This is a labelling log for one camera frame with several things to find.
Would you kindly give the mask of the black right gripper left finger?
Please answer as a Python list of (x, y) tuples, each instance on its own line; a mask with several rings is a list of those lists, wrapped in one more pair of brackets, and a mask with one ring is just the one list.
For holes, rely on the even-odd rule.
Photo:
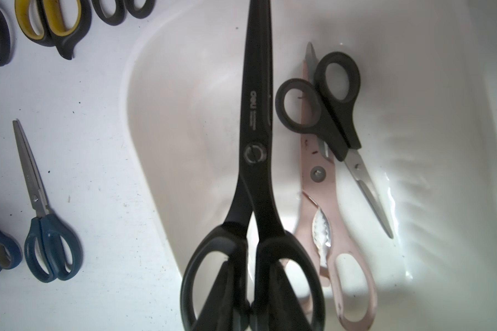
[(232, 330), (235, 270), (226, 261), (208, 294), (194, 330)]

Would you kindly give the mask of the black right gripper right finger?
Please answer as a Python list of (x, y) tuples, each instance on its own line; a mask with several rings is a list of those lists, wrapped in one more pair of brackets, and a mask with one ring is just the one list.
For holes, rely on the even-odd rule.
[(280, 262), (271, 265), (269, 277), (269, 329), (311, 330)]

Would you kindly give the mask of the long matte black scissors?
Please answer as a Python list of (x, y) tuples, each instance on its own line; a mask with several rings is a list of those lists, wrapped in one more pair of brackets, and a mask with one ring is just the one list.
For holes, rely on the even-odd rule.
[(271, 181), (273, 57), (271, 5), (249, 6), (240, 107), (239, 172), (225, 221), (196, 248), (182, 280), (180, 310), (186, 330), (194, 330), (193, 287), (205, 257), (221, 252), (235, 270), (232, 330), (269, 329), (270, 267), (280, 262), (311, 330), (325, 324), (319, 276), (299, 241), (279, 218)]

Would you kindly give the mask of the dark blue handled scissors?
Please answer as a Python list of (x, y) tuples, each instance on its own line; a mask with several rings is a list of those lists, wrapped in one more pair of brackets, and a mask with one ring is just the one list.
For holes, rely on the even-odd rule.
[(77, 235), (51, 210), (33, 152), (18, 119), (12, 122), (23, 176), (35, 217), (24, 241), (24, 256), (36, 279), (67, 281), (81, 268), (84, 255)]

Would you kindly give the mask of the small black scissors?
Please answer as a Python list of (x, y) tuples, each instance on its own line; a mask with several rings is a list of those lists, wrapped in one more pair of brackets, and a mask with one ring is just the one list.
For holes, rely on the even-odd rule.
[(97, 16), (105, 24), (108, 24), (109, 26), (118, 26), (124, 21), (126, 13), (137, 19), (144, 19), (149, 16), (153, 12), (156, 0), (146, 0), (144, 5), (140, 8), (136, 6), (135, 1), (116, 0), (115, 12), (112, 15), (107, 15), (104, 12), (100, 0), (92, 0), (91, 2)]

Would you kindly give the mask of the yellow black scissors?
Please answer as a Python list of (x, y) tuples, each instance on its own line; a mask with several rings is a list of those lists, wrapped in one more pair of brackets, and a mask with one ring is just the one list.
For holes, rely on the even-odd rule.
[(64, 23), (60, 1), (35, 1), (37, 16), (41, 20), (42, 32), (36, 33), (30, 20), (32, 1), (16, 0), (15, 16), (22, 33), (32, 42), (46, 47), (55, 47), (66, 60), (73, 59), (74, 47), (86, 36), (92, 21), (91, 5), (77, 0), (77, 19), (71, 28)]

